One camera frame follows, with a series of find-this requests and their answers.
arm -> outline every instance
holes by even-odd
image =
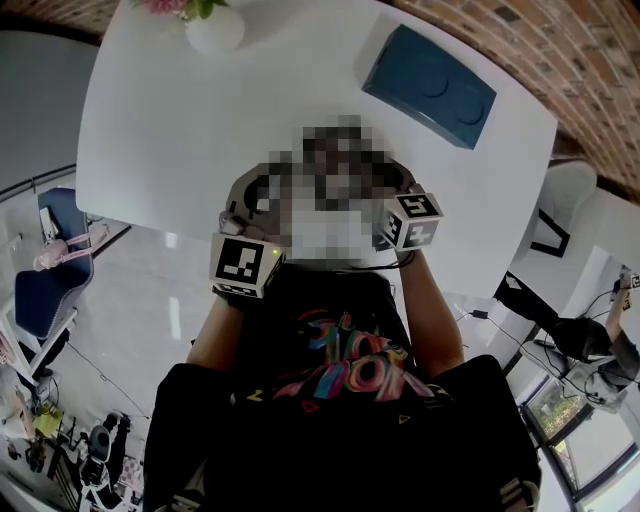
[[[622,308],[624,307],[624,302],[630,293],[630,287],[631,279],[629,274],[627,273],[620,280],[620,290],[618,290],[616,298],[611,305],[611,309],[609,310],[609,314],[607,315],[607,321],[604,324],[611,343],[614,343],[616,341],[616,339],[620,335],[620,331],[622,330],[622,328],[620,327],[620,318],[622,317]]]
[[[464,362],[458,326],[438,289],[421,250],[400,269],[413,356],[428,376]]]
[[[187,356],[187,363],[231,374],[244,313],[216,298]]]

black t-shirt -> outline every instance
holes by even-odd
[[[201,510],[400,496],[530,510],[537,457],[494,358],[426,379],[384,279],[281,274],[246,315],[233,378],[181,364],[158,388],[145,510],[176,494]]]

cable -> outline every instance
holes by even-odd
[[[620,375],[619,373],[612,372],[612,371],[610,371],[610,370],[604,370],[604,369],[602,369],[602,368],[598,368],[596,371],[597,371],[597,372],[610,373],[611,375],[615,375],[616,377],[620,377],[621,379],[626,379],[626,380],[628,380],[629,382],[635,382],[636,384],[640,385],[640,381],[634,380],[634,379],[632,379],[631,377],[627,377],[626,375]]]
[[[549,373],[553,373],[551,370],[549,370],[549,367],[548,367],[546,364],[544,364],[544,363],[542,362],[542,360],[541,360],[541,359],[537,358],[537,357],[536,357],[536,356],[534,356],[531,352],[529,352],[526,348],[524,348],[524,343],[522,343],[522,342],[518,341],[518,340],[517,340],[517,339],[515,339],[513,336],[511,336],[511,334],[509,334],[507,331],[505,331],[502,327],[500,327],[497,323],[495,323],[491,318],[487,317],[487,320],[489,320],[493,325],[495,325],[495,326],[496,326],[498,329],[500,329],[503,333],[505,333],[507,336],[509,336],[509,338],[511,338],[513,341],[515,341],[515,342],[520,346],[520,348],[521,348],[522,350],[524,350],[527,354],[529,354],[529,355],[530,355],[531,357],[533,357],[536,361],[538,361],[538,362],[542,365],[542,367],[543,367],[543,368],[545,368]],[[571,381],[570,379],[568,379],[568,378],[566,378],[566,377],[559,377],[559,378],[560,378],[560,380],[565,380],[565,381],[567,381],[567,382],[568,382],[569,384],[571,384],[574,388],[576,388],[578,391],[580,391],[580,393],[584,393],[585,397],[586,397],[586,398],[587,398],[587,400],[589,400],[590,402],[592,402],[592,403],[596,403],[596,404],[598,404],[598,405],[600,405],[600,404],[602,404],[602,403],[604,402],[604,400],[602,400],[601,398],[598,398],[597,396],[595,396],[595,395],[593,395],[593,394],[591,394],[591,393],[589,393],[589,392],[587,391],[587,384],[586,384],[586,383],[587,383],[587,381],[586,381],[586,380],[585,380],[585,388],[584,388],[584,389],[580,389],[580,388],[579,388],[578,386],[576,386],[576,385],[573,383],[573,381]]]
[[[369,272],[369,271],[373,271],[373,270],[395,270],[395,269],[398,269],[398,268],[406,267],[415,258],[416,258],[416,252],[415,251],[411,251],[404,260],[402,260],[402,261],[397,260],[394,263],[391,263],[390,265],[380,265],[378,267],[354,267],[352,265],[349,265],[349,270],[365,271],[365,272]]]
[[[592,317],[591,317],[591,320],[595,320],[595,319],[596,319],[596,318],[598,318],[599,316],[606,315],[607,313],[609,313],[609,311],[611,311],[611,310],[610,310],[610,309],[608,309],[608,310],[607,310],[607,311],[605,311],[604,313],[600,313],[600,314],[598,314],[598,315],[596,315],[596,316],[592,316]]]
[[[138,404],[137,404],[137,403],[135,403],[135,402],[133,401],[133,399],[132,399],[129,395],[127,395],[127,394],[126,394],[126,393],[125,393],[125,392],[120,388],[120,386],[118,386],[118,385],[117,385],[115,382],[113,382],[109,377],[107,377],[107,376],[102,372],[102,370],[101,370],[100,368],[98,368],[95,364],[93,364],[93,363],[92,363],[88,358],[86,358],[85,356],[83,356],[83,355],[80,353],[80,351],[79,351],[76,347],[74,347],[71,343],[69,343],[68,341],[67,341],[67,345],[69,345],[69,347],[71,347],[71,348],[73,349],[73,351],[74,351],[76,354],[78,354],[82,359],[84,359],[87,363],[89,363],[91,366],[93,366],[93,367],[96,369],[96,371],[100,374],[100,378],[101,378],[103,381],[105,381],[105,382],[110,382],[111,384],[113,384],[113,386],[114,386],[118,391],[120,391],[120,393],[122,393],[122,394],[126,397],[126,399],[127,399],[127,400],[129,400],[129,402],[131,402],[131,403],[134,405],[134,407],[135,407],[136,409],[138,409],[138,411],[140,411],[140,414],[142,414],[142,416],[143,416],[144,418],[146,418],[146,419],[148,419],[148,420],[149,420],[149,419],[151,419],[151,417],[150,417],[148,414],[145,414],[145,413],[144,413],[144,411],[143,411],[142,409],[140,409],[140,407],[138,407]]]
[[[631,289],[630,286],[625,286],[624,288],[618,288],[618,291],[621,292],[622,290],[630,290],[630,289]],[[578,318],[582,318],[584,315],[586,315],[589,312],[589,310],[591,309],[591,306],[593,306],[600,297],[603,297],[604,295],[607,295],[608,293],[612,293],[612,292],[615,292],[615,291],[616,291],[616,289],[613,288],[613,289],[611,289],[609,291],[606,291],[606,292],[601,293],[600,295],[598,295],[595,299],[593,299],[593,302],[591,304],[589,304],[589,307],[585,310],[585,312],[582,313]]]

pink object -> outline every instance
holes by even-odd
[[[154,14],[170,13],[184,9],[188,0],[140,0]]]
[[[109,234],[109,227],[104,224],[102,226],[104,228],[104,233],[100,236],[96,245],[100,245],[100,242],[105,239],[105,237]],[[60,240],[56,238],[48,242],[43,248],[42,252],[36,256],[33,260],[33,268],[40,272],[42,270],[48,270],[50,268],[56,267],[60,265],[60,263],[64,263],[65,261],[73,260],[75,258],[80,258],[82,256],[87,256],[93,252],[93,248],[89,247],[88,249],[82,249],[80,251],[69,252],[69,247],[72,245],[79,244],[81,242],[85,242],[89,240],[91,236],[90,233],[85,233],[84,235],[76,236],[67,240]]]

window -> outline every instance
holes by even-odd
[[[582,396],[563,397],[564,388],[557,381],[549,379],[547,384],[529,402],[529,409],[551,439],[571,421],[586,404]]]
[[[613,510],[606,507],[640,490],[640,482],[631,484],[640,474],[640,452],[618,414],[594,409],[584,397],[564,398],[551,378],[521,410],[569,503]]]

